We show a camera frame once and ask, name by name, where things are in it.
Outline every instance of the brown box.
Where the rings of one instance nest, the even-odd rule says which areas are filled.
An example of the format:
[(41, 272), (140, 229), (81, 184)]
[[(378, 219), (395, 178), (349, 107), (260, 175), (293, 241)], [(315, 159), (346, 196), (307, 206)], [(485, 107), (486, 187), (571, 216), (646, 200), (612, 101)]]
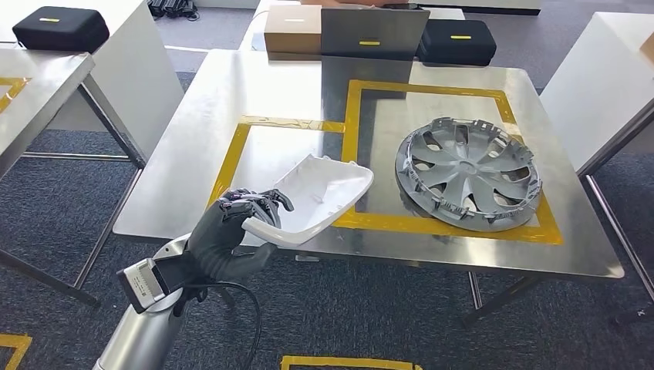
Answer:
[(320, 5), (272, 5), (264, 30), (268, 54), (320, 54)]
[(645, 54), (649, 60), (654, 62), (654, 33), (640, 47), (640, 51)]

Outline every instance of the black box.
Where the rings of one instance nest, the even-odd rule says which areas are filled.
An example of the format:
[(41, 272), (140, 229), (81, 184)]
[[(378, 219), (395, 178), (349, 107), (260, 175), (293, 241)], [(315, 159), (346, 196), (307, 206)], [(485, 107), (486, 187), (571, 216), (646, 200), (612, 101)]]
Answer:
[(13, 30), (27, 49), (38, 50), (95, 52), (109, 38), (98, 11), (55, 6), (37, 9)]
[(418, 46), (421, 62), (488, 66), (497, 45), (482, 21), (430, 19)]

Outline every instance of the wheel cover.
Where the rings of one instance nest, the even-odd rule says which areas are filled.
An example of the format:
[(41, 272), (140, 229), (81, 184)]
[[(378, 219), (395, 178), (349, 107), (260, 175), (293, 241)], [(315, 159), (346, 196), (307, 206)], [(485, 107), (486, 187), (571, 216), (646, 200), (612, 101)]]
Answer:
[(439, 118), (413, 131), (396, 157), (400, 187), (430, 215), (468, 230), (527, 222), (542, 182), (533, 153), (492, 123)]

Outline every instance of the white cabinet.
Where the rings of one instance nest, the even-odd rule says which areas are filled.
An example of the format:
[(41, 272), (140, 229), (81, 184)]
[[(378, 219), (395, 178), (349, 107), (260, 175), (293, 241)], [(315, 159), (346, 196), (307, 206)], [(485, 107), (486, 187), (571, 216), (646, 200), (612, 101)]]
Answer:
[(576, 171), (654, 99), (654, 63), (640, 52), (653, 32), (654, 15), (595, 13), (541, 94)]

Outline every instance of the yellow tape outline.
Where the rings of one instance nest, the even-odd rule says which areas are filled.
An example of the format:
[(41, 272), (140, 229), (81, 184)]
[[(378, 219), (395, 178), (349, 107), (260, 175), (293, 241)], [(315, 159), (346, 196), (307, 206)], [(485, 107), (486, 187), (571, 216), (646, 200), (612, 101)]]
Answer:
[(9, 104), (12, 103), (12, 100), (18, 96), (29, 80), (27, 78), (0, 77), (0, 86), (11, 86), (5, 95), (0, 96), (0, 113), (7, 109)]
[(9, 358), (5, 370), (16, 370), (19, 367), (20, 361), (31, 343), (32, 337), (27, 335), (0, 334), (0, 347), (14, 348), (14, 353)]
[(339, 366), (342, 368), (377, 368), (383, 370), (422, 370), (411, 362), (377, 360), (374, 358), (312, 357), (284, 356), (281, 358), (281, 370), (290, 370), (297, 366)]
[[(361, 112), (361, 95), (364, 89), (396, 91), (405, 93), (428, 93), (454, 96), (476, 96), (492, 98), (507, 131), (521, 142), (522, 136), (517, 126), (515, 115), (504, 91), (493, 89), (473, 89), (448, 86), (412, 85), (398, 82), (373, 82), (353, 79), (349, 81), (346, 100), (346, 119), (344, 123), (333, 121), (281, 119), (271, 117), (243, 116), (239, 119), (234, 137), (225, 154), (214, 188), (207, 206), (211, 205), (230, 186), (241, 153), (247, 141), (251, 126), (293, 127), (302, 130), (321, 130), (343, 134), (341, 161), (356, 162), (359, 147), (359, 115)], [(350, 229), (383, 230), (411, 234), (431, 234), (453, 237), (481, 237), (504, 241), (525, 241), (531, 243), (562, 244), (563, 237), (558, 229), (544, 192), (536, 210), (540, 226), (523, 225), (499, 232), (480, 232), (465, 230), (452, 226), (435, 218), (401, 216), (393, 214), (368, 214), (356, 212), (352, 207), (347, 210), (332, 226)]]

